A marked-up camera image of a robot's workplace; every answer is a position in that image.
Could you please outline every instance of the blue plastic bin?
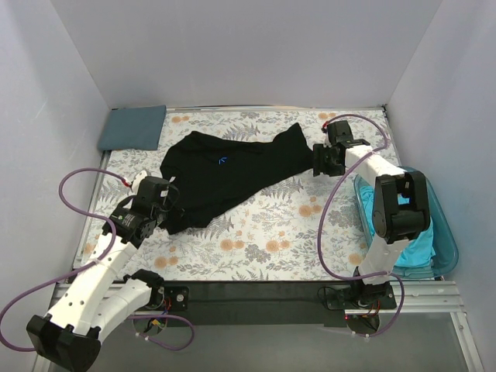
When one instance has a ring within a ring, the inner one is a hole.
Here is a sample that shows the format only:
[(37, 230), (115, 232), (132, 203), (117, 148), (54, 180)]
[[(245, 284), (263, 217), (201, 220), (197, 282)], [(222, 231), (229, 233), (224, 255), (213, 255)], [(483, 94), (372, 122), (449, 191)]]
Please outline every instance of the blue plastic bin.
[[(410, 167), (401, 168), (406, 171), (415, 171), (414, 168)], [(360, 189), (369, 184), (361, 176), (356, 176), (354, 185), (356, 199), (358, 201), (358, 210), (360, 212), (360, 220), (362, 221), (367, 245), (370, 247), (372, 235), (370, 234), (367, 219), (365, 217), (365, 208), (363, 207), (362, 198), (360, 196)], [(458, 247), (456, 246), (453, 234), (451, 233), (446, 217), (441, 209), (441, 204), (437, 200), (436, 193), (429, 180), (427, 180), (427, 193), (429, 196), (429, 209), (432, 223), (434, 224), (433, 246), (436, 255), (431, 259), (431, 265), (427, 267), (410, 268), (395, 266), (393, 272), (405, 279), (429, 279), (432, 277), (439, 277), (448, 274), (455, 268), (456, 264), (458, 264)]]

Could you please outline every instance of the black t-shirt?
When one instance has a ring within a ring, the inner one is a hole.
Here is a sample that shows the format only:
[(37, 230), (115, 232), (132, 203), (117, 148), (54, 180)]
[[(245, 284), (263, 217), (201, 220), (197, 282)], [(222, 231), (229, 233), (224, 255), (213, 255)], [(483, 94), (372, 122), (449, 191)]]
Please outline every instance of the black t-shirt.
[(167, 151), (160, 166), (163, 178), (175, 177), (172, 184), (180, 193), (160, 227), (170, 234), (206, 227), (262, 188), (312, 168), (312, 154), (298, 123), (270, 143), (191, 132)]

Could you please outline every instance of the floral pattern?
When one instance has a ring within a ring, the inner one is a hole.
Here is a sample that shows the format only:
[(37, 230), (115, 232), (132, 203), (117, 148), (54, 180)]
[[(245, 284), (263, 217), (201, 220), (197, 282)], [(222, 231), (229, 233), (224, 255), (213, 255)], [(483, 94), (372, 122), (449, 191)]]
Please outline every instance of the floral pattern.
[[(167, 150), (192, 130), (220, 138), (269, 142), (299, 122), (308, 146), (322, 143), (320, 128), (327, 119), (345, 112), (188, 112), (169, 113), (157, 151), (120, 150), (111, 153), (107, 169), (132, 180), (143, 169), (160, 177)], [(388, 128), (380, 110), (354, 112)], [(368, 122), (349, 118), (355, 138), (379, 146), (382, 138)], [(394, 148), (381, 152), (397, 164)], [(144, 268), (166, 280), (273, 281), (323, 280), (328, 274), (317, 256), (317, 228), (322, 208), (337, 177), (313, 177), (312, 170), (263, 189), (241, 205), (214, 219), (205, 229), (189, 229), (169, 236), (157, 230), (119, 273)], [(95, 212), (109, 215), (117, 201), (129, 194), (120, 182), (105, 176)], [(353, 190), (346, 180), (331, 204), (323, 231), (323, 252), (337, 274), (351, 275), (365, 253), (366, 244)], [(82, 263), (93, 251), (102, 222), (92, 220), (80, 253)]]

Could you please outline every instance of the folded teal cloth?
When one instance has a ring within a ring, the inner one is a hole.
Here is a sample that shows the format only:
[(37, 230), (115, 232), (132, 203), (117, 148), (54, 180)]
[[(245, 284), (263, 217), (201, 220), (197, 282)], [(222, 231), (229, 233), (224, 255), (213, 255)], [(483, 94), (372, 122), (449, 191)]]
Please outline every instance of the folded teal cloth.
[[(365, 208), (365, 216), (372, 237), (375, 235), (374, 225), (372, 223), (372, 210), (374, 209), (374, 189), (371, 186), (366, 186), (360, 189), (363, 207)], [(406, 204), (408, 199), (398, 196), (400, 204)], [(431, 258), (436, 255), (432, 246), (434, 232), (432, 227), (432, 219), (429, 228), (422, 231), (418, 238), (412, 241), (405, 250), (401, 253), (396, 265), (398, 267), (425, 267), (431, 266)]]

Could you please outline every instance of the purple cable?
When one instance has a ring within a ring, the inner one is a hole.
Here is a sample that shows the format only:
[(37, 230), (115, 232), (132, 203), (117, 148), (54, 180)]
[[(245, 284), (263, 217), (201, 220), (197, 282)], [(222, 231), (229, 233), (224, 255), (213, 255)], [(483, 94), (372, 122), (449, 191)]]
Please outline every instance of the purple cable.
[[(162, 319), (176, 319), (176, 320), (180, 320), (180, 321), (186, 323), (186, 325), (191, 330), (191, 336), (190, 336), (189, 340), (184, 345), (182, 345), (182, 346), (171, 346), (171, 345), (167, 345), (166, 343), (162, 343), (158, 339), (154, 339), (153, 337), (148, 337), (148, 339), (147, 339), (148, 341), (151, 341), (152, 343), (155, 343), (158, 346), (163, 347), (164, 349), (172, 350), (172, 351), (180, 351), (180, 350), (186, 349), (188, 346), (190, 346), (191, 343), (193, 342), (193, 340), (195, 339), (195, 328), (194, 328), (193, 324), (189, 320), (187, 320), (186, 318), (183, 318), (182, 316), (170, 315), (170, 314), (160, 314), (160, 315), (131, 315), (127, 319), (150, 319), (150, 318), (153, 318), (153, 319), (162, 318)], [(139, 333), (139, 334), (143, 338), (146, 338), (147, 337), (144, 333)]]
[[(67, 180), (69, 178), (71, 178), (72, 176), (74, 176), (75, 174), (82, 173), (82, 172), (99, 172), (99, 173), (109, 174), (111, 176), (117, 177), (123, 183), (126, 182), (126, 179), (124, 177), (119, 176), (118, 174), (112, 173), (112, 172), (110, 172), (108, 170), (103, 170), (103, 169), (98, 169), (98, 168), (81, 168), (81, 169), (75, 170), (73, 172), (70, 172), (67, 176), (65, 176), (62, 179), (62, 181), (59, 184), (59, 197), (60, 197), (60, 200), (68, 208), (70, 208), (73, 211), (79, 213), (80, 215), (86, 215), (87, 217), (92, 217), (94, 219), (102, 219), (102, 220), (104, 220), (105, 222), (107, 222), (110, 225), (110, 229), (112, 231), (112, 238), (110, 239), (110, 243), (108, 244), (107, 248), (105, 248), (105, 250), (102, 252), (102, 254), (98, 257), (99, 260), (103, 260), (103, 258), (107, 255), (107, 253), (109, 253), (110, 249), (112, 248), (112, 246), (114, 245), (114, 242), (115, 242), (116, 229), (115, 229), (114, 222), (112, 222), (108, 217), (105, 217), (103, 215), (96, 215), (94, 213), (86, 212), (86, 211), (84, 211), (82, 209), (79, 209), (77, 207), (74, 207), (70, 202), (67, 201), (67, 199), (65, 198), (64, 193), (63, 193), (64, 185), (67, 182)], [(16, 345), (11, 344), (9, 341), (7, 341), (5, 339), (5, 337), (2, 334), (1, 325), (2, 325), (2, 320), (3, 320), (4, 316), (5, 316), (5, 314), (7, 313), (7, 311), (17, 301), (21, 300), (25, 296), (31, 295), (33, 292), (36, 292), (36, 291), (38, 291), (38, 290), (40, 290), (42, 288), (48, 287), (49, 285), (55, 284), (58, 281), (63, 281), (65, 279), (68, 279), (69, 277), (73, 277), (74, 275), (78, 275), (80, 272), (85, 271), (85, 270), (87, 270), (88, 268), (90, 268), (90, 267), (92, 267), (94, 265), (95, 265), (95, 262), (87, 263), (86, 265), (81, 266), (78, 269), (71, 271), (70, 273), (67, 273), (67, 274), (64, 274), (64, 275), (60, 275), (59, 277), (56, 277), (56, 278), (52, 279), (51, 281), (47, 281), (45, 283), (38, 284), (37, 286), (35, 286), (35, 287), (33, 287), (33, 288), (31, 288), (31, 289), (29, 289), (27, 291), (24, 291), (23, 293), (21, 293), (17, 297), (13, 298), (2, 309), (2, 311), (0, 312), (0, 342), (3, 343), (5, 346), (7, 346), (9, 349), (12, 349), (14, 351), (19, 351), (19, 352), (35, 351), (35, 349), (33, 347), (20, 347), (20, 346), (16, 346)]]
[[(400, 289), (401, 289), (401, 299), (400, 299), (400, 303), (399, 303), (399, 305), (397, 307), (397, 310), (396, 310), (393, 318), (391, 319), (391, 321), (383, 329), (377, 331), (376, 333), (373, 333), (373, 334), (369, 335), (369, 337), (372, 337), (372, 336), (379, 336), (382, 333), (386, 332), (388, 329), (390, 329), (393, 326), (394, 322), (396, 322), (396, 319), (398, 318), (398, 316), (399, 316), (399, 314), (401, 312), (401, 308), (403, 308), (403, 303), (405, 302), (405, 286), (403, 285), (403, 281), (401, 280), (401, 278), (397, 274), (388, 273), (387, 271), (379, 271), (377, 273), (371, 273), (371, 274), (367, 274), (367, 275), (360, 275), (360, 276), (357, 276), (357, 277), (342, 277), (341, 275), (338, 275), (338, 274), (333, 273), (327, 267), (326, 262), (324, 261), (324, 255), (322, 253), (322, 229), (324, 227), (324, 220), (326, 219), (327, 211), (329, 210), (329, 206), (331, 205), (331, 202), (334, 199), (334, 195), (336, 195), (336, 192), (338, 191), (339, 186), (341, 186), (341, 184), (344, 182), (344, 180), (361, 163), (363, 163), (364, 160), (366, 160), (368, 157), (371, 157), (374, 154), (374, 152), (379, 151), (379, 150), (384, 150), (384, 149), (388, 148), (388, 145), (387, 145), (388, 144), (388, 137), (386, 136), (386, 132), (374, 120), (371, 120), (371, 119), (369, 119), (369, 118), (367, 118), (365, 116), (357, 115), (357, 114), (343, 114), (343, 115), (335, 116), (334, 118), (330, 119), (327, 123), (329, 124), (331, 122), (336, 121), (337, 119), (341, 119), (341, 118), (345, 118), (345, 117), (350, 117), (350, 116), (352, 116), (354, 118), (366, 120), (369, 123), (371, 123), (373, 126), (375, 126), (379, 130), (379, 132), (381, 133), (381, 135), (384, 137), (384, 145), (379, 146), (378, 148), (374, 149), (373, 151), (367, 153), (366, 155), (364, 155), (363, 157), (361, 157), (353, 166), (349, 167), (346, 170), (345, 174), (338, 180), (336, 186), (334, 186), (334, 188), (332, 189), (331, 195), (327, 199), (327, 202), (324, 205), (324, 209), (322, 210), (322, 215), (320, 216), (319, 230), (317, 232), (317, 253), (319, 255), (320, 264), (322, 265), (322, 267), (324, 268), (324, 270), (327, 272), (327, 274), (329, 274), (331, 277), (334, 277), (334, 278), (339, 279), (341, 281), (358, 281), (358, 280), (361, 280), (361, 279), (367, 279), (368, 277), (378, 277), (378, 276), (383, 276), (383, 275), (389, 275), (389, 276), (395, 277), (398, 280), (398, 282), (400, 284)], [(362, 333), (357, 333), (357, 335), (363, 336), (363, 337), (366, 337), (367, 336), (367, 335), (364, 335)]]

